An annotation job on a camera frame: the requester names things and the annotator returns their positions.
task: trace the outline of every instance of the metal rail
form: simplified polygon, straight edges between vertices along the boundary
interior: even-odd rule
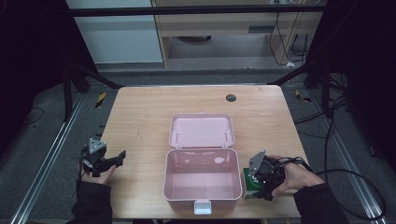
[[[313,102],[315,102],[317,108],[319,111],[321,111],[321,107],[319,105],[319,96],[317,93],[314,91],[309,91],[310,95],[312,96]],[[326,126],[326,128],[330,128],[330,121],[326,118],[325,115],[321,116],[323,119],[323,122]],[[361,174],[359,171],[358,166],[355,164],[355,162],[352,160],[350,157],[349,153],[347,152],[347,148],[343,143],[343,140],[337,130],[334,130],[334,133],[332,134],[332,142],[333,146],[337,152],[338,158],[341,160],[341,163],[343,164],[345,169],[348,169],[350,171],[353,171],[355,173]],[[381,213],[382,210],[378,205],[378,202],[375,199],[374,194],[370,190],[370,187],[367,185],[367,183],[360,179],[357,178],[354,175],[349,176],[349,180],[356,191],[356,194],[358,195],[361,204],[363,206],[364,211],[366,212],[368,217],[378,217]],[[379,220],[372,221],[373,224],[386,224],[388,223],[387,220],[383,217]]]
[[[47,177],[50,174],[53,164],[56,161],[56,158],[59,155],[59,152],[64,145],[64,141],[67,135],[70,132],[71,127],[76,119],[78,111],[81,108],[81,103],[84,99],[84,93],[79,93],[74,104],[73,113],[70,116],[68,121],[65,121],[61,127],[61,130],[58,132],[52,146],[47,154],[46,159],[44,159],[43,164],[41,165],[39,171],[35,176],[35,180],[33,181],[32,185],[30,186],[29,190],[27,191],[23,201],[21,202],[19,208],[13,215],[11,219],[11,224],[23,224],[26,222],[27,218],[29,217],[30,212],[32,211],[33,206],[35,205],[35,201],[38,198],[41,190],[46,183]]]

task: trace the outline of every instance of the robotic arm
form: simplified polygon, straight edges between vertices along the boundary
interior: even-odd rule
[[[286,173],[283,167],[290,162],[301,164],[305,169],[312,172],[311,168],[305,163],[303,158],[300,157],[276,160],[267,157],[265,155],[265,150],[262,150],[256,156],[252,157],[249,160],[249,177],[251,181],[263,185],[262,190],[253,193],[253,196],[272,201],[272,191],[286,179]]]
[[[106,146],[106,142],[90,139],[89,145],[81,150],[80,159],[84,170],[92,172],[92,176],[100,176],[100,173],[107,171],[112,165],[122,166],[126,151],[123,150],[118,157],[105,159]]]

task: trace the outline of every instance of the black sleeve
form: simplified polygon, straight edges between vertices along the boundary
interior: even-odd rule
[[[110,186],[81,182],[78,200],[72,208],[75,218],[67,224],[111,224],[113,210],[110,204],[110,191]]]
[[[303,224],[348,223],[328,184],[300,189],[294,200]]]

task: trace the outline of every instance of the pink plastic box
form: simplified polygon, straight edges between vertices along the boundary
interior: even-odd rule
[[[195,215],[233,209],[242,185],[230,115],[176,114],[169,143],[163,194],[172,208]]]

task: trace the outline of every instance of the white latch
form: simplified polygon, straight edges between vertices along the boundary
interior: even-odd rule
[[[211,215],[212,203],[209,200],[199,199],[194,203],[195,215]]]

